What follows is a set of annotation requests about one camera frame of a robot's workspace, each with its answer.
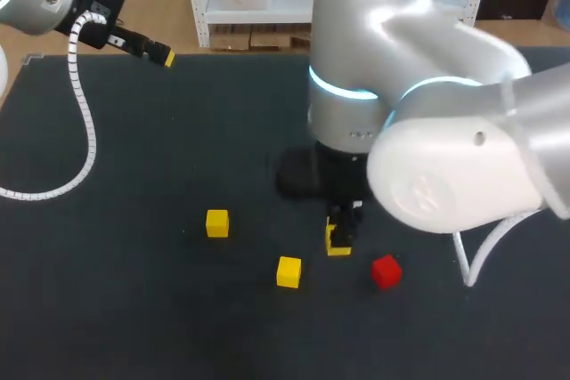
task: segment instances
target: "yellow block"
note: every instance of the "yellow block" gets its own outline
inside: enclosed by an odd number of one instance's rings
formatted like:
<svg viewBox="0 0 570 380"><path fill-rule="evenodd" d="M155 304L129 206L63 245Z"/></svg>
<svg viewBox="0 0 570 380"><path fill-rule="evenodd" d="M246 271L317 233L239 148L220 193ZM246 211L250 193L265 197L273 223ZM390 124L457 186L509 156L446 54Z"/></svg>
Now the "yellow block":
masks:
<svg viewBox="0 0 570 380"><path fill-rule="evenodd" d="M170 67L172 66L172 61L174 60L175 60L175 52L173 50L170 50L170 52L168 53L167 61L164 63L164 65L166 67Z"/></svg>
<svg viewBox="0 0 570 380"><path fill-rule="evenodd" d="M336 224L329 224L329 217L327 217L327 229L324 233L324 240L327 246L327 255L329 257L339 257L344 255L350 255L352 252L351 247L332 247L330 244L330 234L333 230L337 228Z"/></svg>
<svg viewBox="0 0 570 380"><path fill-rule="evenodd" d="M281 257L277 268L277 285L279 287L299 288L301 279L301 259Z"/></svg>
<svg viewBox="0 0 570 380"><path fill-rule="evenodd" d="M230 232L230 215L225 209L208 209L206 233L209 238L227 238Z"/></svg>

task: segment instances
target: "red cube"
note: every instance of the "red cube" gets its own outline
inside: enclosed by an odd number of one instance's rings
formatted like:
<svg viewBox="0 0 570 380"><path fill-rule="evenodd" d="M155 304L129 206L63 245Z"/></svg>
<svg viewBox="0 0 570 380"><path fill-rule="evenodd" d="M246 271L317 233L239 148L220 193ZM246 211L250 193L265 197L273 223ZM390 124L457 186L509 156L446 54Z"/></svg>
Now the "red cube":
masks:
<svg viewBox="0 0 570 380"><path fill-rule="evenodd" d="M388 289L398 285L402 268L392 255L385 255L372 264L372 278L380 289Z"/></svg>

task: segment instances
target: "shelf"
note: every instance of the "shelf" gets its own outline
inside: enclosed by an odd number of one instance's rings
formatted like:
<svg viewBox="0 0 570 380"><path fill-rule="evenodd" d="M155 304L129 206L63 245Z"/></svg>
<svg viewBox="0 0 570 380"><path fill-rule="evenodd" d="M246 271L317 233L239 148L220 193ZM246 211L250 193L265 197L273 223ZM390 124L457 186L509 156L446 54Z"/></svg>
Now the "shelf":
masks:
<svg viewBox="0 0 570 380"><path fill-rule="evenodd" d="M313 0L272 0L262 11L220 11L211 0L206 8L208 24L266 24L311 22Z"/></svg>

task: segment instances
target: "glowing blue ring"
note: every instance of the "glowing blue ring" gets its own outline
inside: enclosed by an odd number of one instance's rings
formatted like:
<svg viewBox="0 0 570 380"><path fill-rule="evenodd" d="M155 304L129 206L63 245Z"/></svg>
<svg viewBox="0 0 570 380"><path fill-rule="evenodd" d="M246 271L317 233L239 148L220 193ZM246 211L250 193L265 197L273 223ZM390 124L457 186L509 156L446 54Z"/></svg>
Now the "glowing blue ring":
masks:
<svg viewBox="0 0 570 380"><path fill-rule="evenodd" d="M313 82L315 82L320 88L324 89L328 93L333 93L339 97L349 98L351 100L376 100L378 96L370 91L364 91L363 89L349 90L339 88L337 86L326 83L320 77L316 75L312 67L309 67L309 76Z"/></svg>
<svg viewBox="0 0 570 380"><path fill-rule="evenodd" d="M457 76L439 76L439 77L431 77L430 79L422 80L418 84L411 87L402 98L405 97L407 94L415 91L416 89L420 88L421 86L429 85L429 84L437 84L443 82L451 82L453 84L462 84L466 86L481 86L481 84L473 79L467 79L466 77L457 77Z"/></svg>

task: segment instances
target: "dark gray mat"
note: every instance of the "dark gray mat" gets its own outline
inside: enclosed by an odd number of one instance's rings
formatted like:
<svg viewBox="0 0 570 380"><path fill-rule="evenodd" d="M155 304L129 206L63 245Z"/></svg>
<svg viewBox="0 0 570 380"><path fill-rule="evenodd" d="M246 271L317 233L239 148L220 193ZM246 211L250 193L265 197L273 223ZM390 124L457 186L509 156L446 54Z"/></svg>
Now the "dark gray mat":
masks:
<svg viewBox="0 0 570 380"><path fill-rule="evenodd" d="M524 52L535 69L570 61L566 49ZM79 67L94 170L55 200L0 199L3 379L570 376L570 223L526 221L471 290L450 237L375 205L354 255L330 259L323 206L273 190L275 159L309 142L306 57ZM32 61L0 112L2 185L51 189L85 155L65 60ZM227 241L205 237L217 207L231 211ZM466 234L470 256L487 231ZM386 253L404 275L381 294L369 269ZM303 259L298 291L274 285L280 255Z"/></svg>

